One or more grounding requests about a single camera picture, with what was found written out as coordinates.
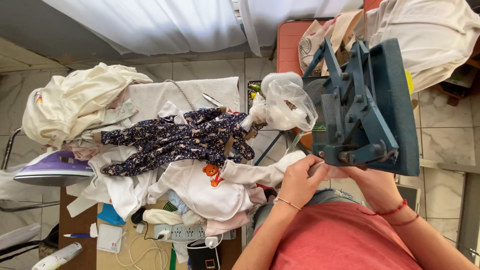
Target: orange teddy bear print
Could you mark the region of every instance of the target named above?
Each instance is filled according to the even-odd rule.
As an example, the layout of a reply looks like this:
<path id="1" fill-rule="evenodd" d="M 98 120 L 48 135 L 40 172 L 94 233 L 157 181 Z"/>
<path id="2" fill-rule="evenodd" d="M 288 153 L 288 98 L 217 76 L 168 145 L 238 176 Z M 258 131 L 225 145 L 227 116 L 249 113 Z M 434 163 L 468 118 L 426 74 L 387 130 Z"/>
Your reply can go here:
<path id="1" fill-rule="evenodd" d="M 210 184 L 212 185 L 212 187 L 216 187 L 218 183 L 224 180 L 223 178 L 220 178 L 220 170 L 218 166 L 207 164 L 207 166 L 204 167 L 203 172 L 205 172 L 207 176 L 210 177 L 215 175 L 215 179 L 210 180 Z"/>

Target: wall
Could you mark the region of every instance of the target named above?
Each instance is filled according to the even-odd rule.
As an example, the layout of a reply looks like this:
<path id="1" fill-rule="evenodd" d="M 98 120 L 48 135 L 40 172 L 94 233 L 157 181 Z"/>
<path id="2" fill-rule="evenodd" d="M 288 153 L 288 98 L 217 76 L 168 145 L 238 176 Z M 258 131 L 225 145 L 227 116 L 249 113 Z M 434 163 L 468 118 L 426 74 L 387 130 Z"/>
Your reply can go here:
<path id="1" fill-rule="evenodd" d="M 42 0 L 0 0 L 0 37 L 67 66 L 98 61 L 131 64 L 195 61 L 204 60 L 204 55 L 210 55 L 208 60 L 234 59 L 244 58 L 250 51 L 248 43 L 244 43 L 214 53 L 120 55 L 107 42 Z"/>

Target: rope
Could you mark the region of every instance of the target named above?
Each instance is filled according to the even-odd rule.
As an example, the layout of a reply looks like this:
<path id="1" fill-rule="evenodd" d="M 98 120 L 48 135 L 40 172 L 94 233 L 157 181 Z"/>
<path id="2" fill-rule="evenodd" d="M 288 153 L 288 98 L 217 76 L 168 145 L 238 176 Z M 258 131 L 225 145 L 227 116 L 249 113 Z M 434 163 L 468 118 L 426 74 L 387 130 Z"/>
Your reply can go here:
<path id="1" fill-rule="evenodd" d="M 178 89 L 180 90 L 180 92 L 183 94 L 183 96 L 187 99 L 188 104 L 190 104 L 190 107 L 192 108 L 192 110 L 195 110 L 195 107 L 193 106 L 192 102 L 191 102 L 190 99 L 187 97 L 187 95 L 185 95 L 185 92 L 184 92 L 183 89 L 180 87 L 180 85 L 177 84 L 176 81 L 173 81 L 173 80 L 165 80 L 165 83 L 173 83 L 174 85 L 176 85 L 176 86 L 178 87 Z"/>

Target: rose gold bracelet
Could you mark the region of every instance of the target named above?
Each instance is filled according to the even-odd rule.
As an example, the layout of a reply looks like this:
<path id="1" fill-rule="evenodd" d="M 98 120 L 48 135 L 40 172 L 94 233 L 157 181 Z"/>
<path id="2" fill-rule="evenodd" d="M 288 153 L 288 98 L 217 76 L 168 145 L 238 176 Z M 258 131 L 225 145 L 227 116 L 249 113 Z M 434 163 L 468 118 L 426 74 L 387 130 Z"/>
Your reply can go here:
<path id="1" fill-rule="evenodd" d="M 288 203 L 288 204 L 290 204 L 291 206 L 295 207 L 295 208 L 298 209 L 298 210 L 301 210 L 301 208 L 294 206 L 294 205 L 293 205 L 292 203 L 290 203 L 289 201 L 286 201 L 286 200 L 284 200 L 284 199 L 282 199 L 282 198 L 280 198 L 280 197 L 278 197 L 278 199 L 281 200 L 281 201 L 284 201 L 284 202 L 286 202 L 286 203 Z"/>

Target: steam iron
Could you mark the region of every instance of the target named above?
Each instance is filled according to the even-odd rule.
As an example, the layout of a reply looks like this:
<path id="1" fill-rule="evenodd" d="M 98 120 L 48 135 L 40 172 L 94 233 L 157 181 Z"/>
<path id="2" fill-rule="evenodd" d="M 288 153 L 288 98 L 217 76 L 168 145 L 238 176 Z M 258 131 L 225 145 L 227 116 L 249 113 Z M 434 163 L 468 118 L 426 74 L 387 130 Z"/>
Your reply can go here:
<path id="1" fill-rule="evenodd" d="M 75 159 L 72 152 L 48 148 L 45 154 L 27 164 L 13 178 L 25 184 L 69 186 L 94 176 L 87 161 Z"/>

